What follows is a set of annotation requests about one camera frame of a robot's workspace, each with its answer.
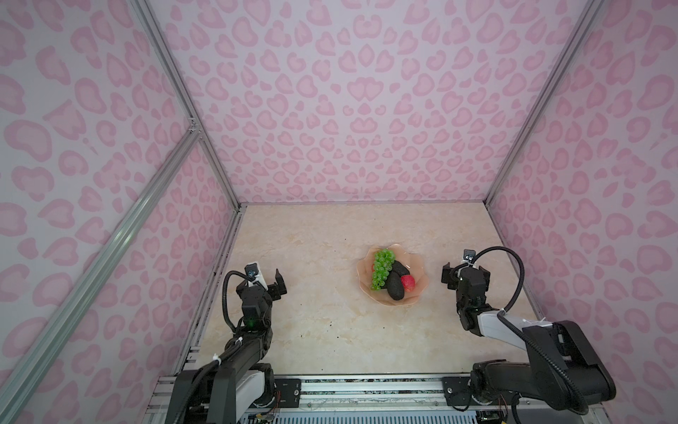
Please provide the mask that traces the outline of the red apple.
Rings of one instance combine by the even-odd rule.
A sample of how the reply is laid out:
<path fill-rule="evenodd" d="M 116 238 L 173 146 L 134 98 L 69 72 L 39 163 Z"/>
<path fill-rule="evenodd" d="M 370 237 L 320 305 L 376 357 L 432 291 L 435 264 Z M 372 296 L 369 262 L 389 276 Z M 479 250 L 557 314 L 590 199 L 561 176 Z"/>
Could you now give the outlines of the red apple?
<path fill-rule="evenodd" d="M 401 283 L 406 293 L 411 293 L 416 289 L 416 280 L 412 275 L 403 275 Z"/>

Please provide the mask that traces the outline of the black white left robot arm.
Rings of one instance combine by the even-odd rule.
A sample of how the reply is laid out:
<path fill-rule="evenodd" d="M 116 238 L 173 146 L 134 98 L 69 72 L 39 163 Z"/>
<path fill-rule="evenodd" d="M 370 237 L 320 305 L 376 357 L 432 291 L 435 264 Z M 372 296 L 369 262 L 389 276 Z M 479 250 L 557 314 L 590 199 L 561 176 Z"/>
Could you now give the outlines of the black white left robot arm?
<path fill-rule="evenodd" d="M 231 339 L 208 364 L 178 374 L 167 423 L 237 423 L 250 406 L 277 401 L 272 366 L 262 360 L 272 344 L 273 303 L 286 293 L 282 275 L 267 284 L 257 261 L 226 273 L 221 309 Z"/>

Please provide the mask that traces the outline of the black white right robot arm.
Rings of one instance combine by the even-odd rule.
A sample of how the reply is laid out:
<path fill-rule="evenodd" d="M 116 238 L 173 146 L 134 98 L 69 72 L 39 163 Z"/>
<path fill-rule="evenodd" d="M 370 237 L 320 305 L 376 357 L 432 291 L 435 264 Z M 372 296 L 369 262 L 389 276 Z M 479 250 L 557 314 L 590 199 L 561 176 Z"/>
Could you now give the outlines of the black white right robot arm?
<path fill-rule="evenodd" d="M 490 403 L 505 393 L 545 402 L 556 411 L 587 414 L 591 405 L 615 399 L 611 374 L 578 324 L 518 319 L 487 302 L 491 273 L 480 266 L 450 264 L 441 282 L 456 294 L 463 328 L 526 352 L 526 362 L 486 360 L 472 366 L 467 393 Z"/>

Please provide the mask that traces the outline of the green grape bunch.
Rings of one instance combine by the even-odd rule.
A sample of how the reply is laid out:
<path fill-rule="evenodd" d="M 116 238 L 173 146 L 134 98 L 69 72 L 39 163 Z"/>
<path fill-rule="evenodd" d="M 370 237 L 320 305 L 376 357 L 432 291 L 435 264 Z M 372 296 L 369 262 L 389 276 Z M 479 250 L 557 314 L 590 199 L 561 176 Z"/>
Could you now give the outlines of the green grape bunch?
<path fill-rule="evenodd" d="M 393 270 L 393 264 L 396 260 L 395 254 L 390 249 L 381 249 L 374 254 L 372 266 L 372 291 L 379 291 L 386 285 L 390 272 Z"/>

